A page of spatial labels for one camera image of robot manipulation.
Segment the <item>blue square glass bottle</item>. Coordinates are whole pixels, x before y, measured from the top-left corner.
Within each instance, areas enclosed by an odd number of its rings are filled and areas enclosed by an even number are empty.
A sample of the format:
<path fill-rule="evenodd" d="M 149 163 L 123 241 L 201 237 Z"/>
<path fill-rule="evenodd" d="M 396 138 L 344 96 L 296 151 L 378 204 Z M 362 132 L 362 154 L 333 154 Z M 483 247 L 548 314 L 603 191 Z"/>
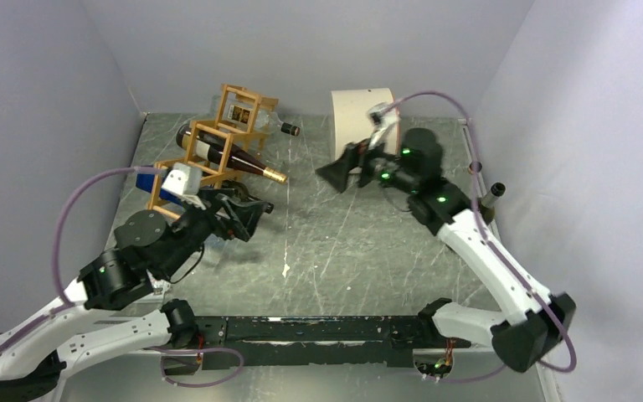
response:
<path fill-rule="evenodd" d="M 154 175 L 147 172 L 137 172 L 135 187 L 143 192 L 152 194 L 152 190 L 154 189 Z M 159 206 L 168 204 L 182 206 L 182 201 L 179 198 L 164 189 L 160 190 L 157 203 Z"/>

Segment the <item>clear glass bottle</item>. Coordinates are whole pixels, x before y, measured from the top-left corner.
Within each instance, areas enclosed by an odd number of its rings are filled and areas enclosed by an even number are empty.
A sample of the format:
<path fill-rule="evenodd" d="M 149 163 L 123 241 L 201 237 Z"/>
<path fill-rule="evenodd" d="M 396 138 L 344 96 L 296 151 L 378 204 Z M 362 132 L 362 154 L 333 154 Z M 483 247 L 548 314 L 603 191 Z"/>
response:
<path fill-rule="evenodd" d="M 467 171 L 468 171 L 468 173 L 469 173 L 469 174 L 471 174 L 471 175 L 477 175 L 477 174 L 479 174 L 479 173 L 481 172 L 482 168 L 483 168 L 483 165 L 481 164 L 481 162 L 479 162 L 479 161 L 472 161 L 472 162 L 469 164 L 469 166 L 468 166 L 468 168 L 467 168 Z"/>

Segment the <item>dark green wine bottle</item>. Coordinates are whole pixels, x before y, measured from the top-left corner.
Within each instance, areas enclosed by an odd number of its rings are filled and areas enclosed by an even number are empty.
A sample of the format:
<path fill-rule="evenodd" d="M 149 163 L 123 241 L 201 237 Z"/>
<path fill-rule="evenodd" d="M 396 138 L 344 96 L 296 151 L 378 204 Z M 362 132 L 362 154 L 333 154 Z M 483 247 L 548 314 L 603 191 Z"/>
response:
<path fill-rule="evenodd" d="M 496 204 L 507 191 L 504 183 L 495 182 L 492 184 L 487 193 L 476 199 L 478 202 L 479 213 L 485 224 L 491 224 L 496 217 Z"/>

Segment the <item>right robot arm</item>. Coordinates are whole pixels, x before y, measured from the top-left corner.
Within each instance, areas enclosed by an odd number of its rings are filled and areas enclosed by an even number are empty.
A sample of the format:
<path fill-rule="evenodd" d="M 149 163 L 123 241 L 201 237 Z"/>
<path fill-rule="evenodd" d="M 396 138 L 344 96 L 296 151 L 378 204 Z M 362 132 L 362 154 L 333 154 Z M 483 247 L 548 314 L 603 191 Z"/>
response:
<path fill-rule="evenodd" d="M 347 144 L 336 161 L 315 173 L 339 193 L 353 170 L 358 187 L 376 182 L 406 193 L 411 215 L 471 268 L 499 306 L 491 312 L 444 300 L 419 323 L 420 340 L 430 347 L 447 338 L 489 346 L 506 367 L 524 373 L 565 341 L 576 303 L 567 293 L 552 293 L 510 255 L 471 199 L 445 177 L 443 156 L 431 130 L 413 128 L 395 154 L 365 139 Z"/>

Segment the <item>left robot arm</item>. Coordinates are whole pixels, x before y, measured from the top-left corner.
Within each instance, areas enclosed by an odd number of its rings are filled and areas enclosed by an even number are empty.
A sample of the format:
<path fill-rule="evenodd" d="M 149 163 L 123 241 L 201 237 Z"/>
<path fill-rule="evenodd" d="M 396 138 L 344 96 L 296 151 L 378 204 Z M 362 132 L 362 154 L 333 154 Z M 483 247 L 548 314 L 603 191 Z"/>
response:
<path fill-rule="evenodd" d="M 0 333 L 0 401 L 32 401 L 92 365 L 143 348 L 181 349 L 200 330 L 184 300 L 164 303 L 144 317 L 93 330 L 170 281 L 205 240 L 249 240 L 270 204 L 238 198 L 234 190 L 202 189 L 201 205 L 184 204 L 178 219 L 156 210 L 133 214 L 116 243 L 80 270 L 62 294 L 15 328 Z"/>

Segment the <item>wooden wine rack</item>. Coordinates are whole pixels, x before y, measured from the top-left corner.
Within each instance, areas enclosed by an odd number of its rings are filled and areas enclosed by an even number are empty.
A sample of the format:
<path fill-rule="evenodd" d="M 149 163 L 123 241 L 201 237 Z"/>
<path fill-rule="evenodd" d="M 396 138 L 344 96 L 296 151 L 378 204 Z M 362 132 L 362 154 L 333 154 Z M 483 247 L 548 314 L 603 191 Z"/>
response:
<path fill-rule="evenodd" d="M 272 133 L 300 133 L 298 126 L 278 117 L 278 102 L 241 86 L 222 84 L 221 95 L 213 100 L 213 118 L 193 119 L 179 128 L 175 140 L 183 155 L 157 161 L 154 166 L 168 174 L 179 168 L 193 173 L 192 190 L 225 189 L 241 201 L 256 201 L 258 198 L 240 182 L 242 175 L 276 183 L 286 183 L 287 176 L 262 162 L 249 147 L 255 145 L 255 152 L 260 153 Z"/>

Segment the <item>dark bottle gold cap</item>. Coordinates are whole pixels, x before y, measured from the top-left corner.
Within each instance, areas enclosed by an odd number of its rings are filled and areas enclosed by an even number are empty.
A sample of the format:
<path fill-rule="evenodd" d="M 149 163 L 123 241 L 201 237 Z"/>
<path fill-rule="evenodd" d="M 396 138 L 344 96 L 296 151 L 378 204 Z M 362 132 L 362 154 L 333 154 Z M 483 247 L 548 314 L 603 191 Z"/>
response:
<path fill-rule="evenodd" d="M 184 150 L 188 149 L 188 144 L 192 140 L 191 128 L 181 125 L 177 131 L 176 143 Z M 203 160 L 220 165 L 223 161 L 225 140 L 214 134 L 201 131 L 194 142 L 193 154 Z M 226 167 L 234 170 L 256 174 L 277 183 L 286 183 L 287 176 L 268 167 L 257 158 L 247 153 L 237 145 L 232 145 L 227 158 Z"/>

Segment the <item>beige cylindrical box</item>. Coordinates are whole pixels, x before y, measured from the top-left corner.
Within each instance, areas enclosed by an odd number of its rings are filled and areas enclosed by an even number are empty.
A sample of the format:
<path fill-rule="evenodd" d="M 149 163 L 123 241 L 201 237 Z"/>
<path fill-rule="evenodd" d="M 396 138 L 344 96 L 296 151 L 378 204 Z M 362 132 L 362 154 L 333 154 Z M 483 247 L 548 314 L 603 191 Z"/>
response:
<path fill-rule="evenodd" d="M 332 90 L 331 159 L 337 160 L 349 142 L 360 142 L 371 135 L 373 124 L 367 116 L 369 109 L 394 101 L 394 94 L 389 88 Z"/>

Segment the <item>white paper card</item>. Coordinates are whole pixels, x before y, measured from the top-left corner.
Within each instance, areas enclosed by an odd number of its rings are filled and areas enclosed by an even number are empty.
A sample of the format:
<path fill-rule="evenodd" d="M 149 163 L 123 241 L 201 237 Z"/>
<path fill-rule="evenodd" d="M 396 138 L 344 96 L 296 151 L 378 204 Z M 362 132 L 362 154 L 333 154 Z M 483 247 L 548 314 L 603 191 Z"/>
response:
<path fill-rule="evenodd" d="M 171 288 L 171 283 L 168 281 L 152 280 L 150 283 L 152 285 L 152 297 L 163 298 Z"/>

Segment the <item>aluminium rail frame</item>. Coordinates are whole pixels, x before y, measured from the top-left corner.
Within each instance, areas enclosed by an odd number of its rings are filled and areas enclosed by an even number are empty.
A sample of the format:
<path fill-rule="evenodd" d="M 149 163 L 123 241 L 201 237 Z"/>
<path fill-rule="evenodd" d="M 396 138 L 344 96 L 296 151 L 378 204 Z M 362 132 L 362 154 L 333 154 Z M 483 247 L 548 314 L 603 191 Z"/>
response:
<path fill-rule="evenodd" d="M 83 336 L 75 345 L 73 369 L 119 356 L 130 349 L 172 355 L 230 353 L 240 364 L 276 366 L 307 363 L 385 363 L 416 366 L 418 349 L 451 350 L 464 343 L 492 347 L 502 364 L 523 373 L 566 336 L 575 312 L 567 294 L 555 296 L 532 279 L 490 233 L 502 183 L 479 198 L 466 196 L 436 162 L 442 148 L 432 132 L 411 129 L 396 153 L 384 151 L 393 116 L 374 112 L 373 132 L 346 145 L 334 162 L 317 169 L 337 191 L 353 170 L 358 185 L 378 182 L 407 196 L 409 212 L 451 248 L 482 280 L 499 310 L 490 312 L 437 299 L 414 316 L 368 317 L 198 317 L 184 300 L 164 303 L 137 321 Z M 219 194 L 194 205 L 183 195 L 185 213 L 169 224 L 156 211 L 142 211 L 116 231 L 117 245 L 86 266 L 77 278 L 85 309 L 117 312 L 168 281 L 211 235 L 248 240 L 261 215 L 258 201 L 241 204 Z"/>

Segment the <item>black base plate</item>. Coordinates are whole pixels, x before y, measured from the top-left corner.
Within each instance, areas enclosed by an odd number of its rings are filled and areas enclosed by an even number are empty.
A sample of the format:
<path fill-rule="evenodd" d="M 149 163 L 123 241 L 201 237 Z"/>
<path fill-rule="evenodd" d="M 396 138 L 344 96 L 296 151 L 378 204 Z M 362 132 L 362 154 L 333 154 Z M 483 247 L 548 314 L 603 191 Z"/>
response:
<path fill-rule="evenodd" d="M 381 363 L 412 368 L 423 351 L 468 348 L 463 339 L 442 337 L 417 315 L 196 318 L 201 338 L 193 345 L 230 348 L 212 353 L 204 369 Z"/>

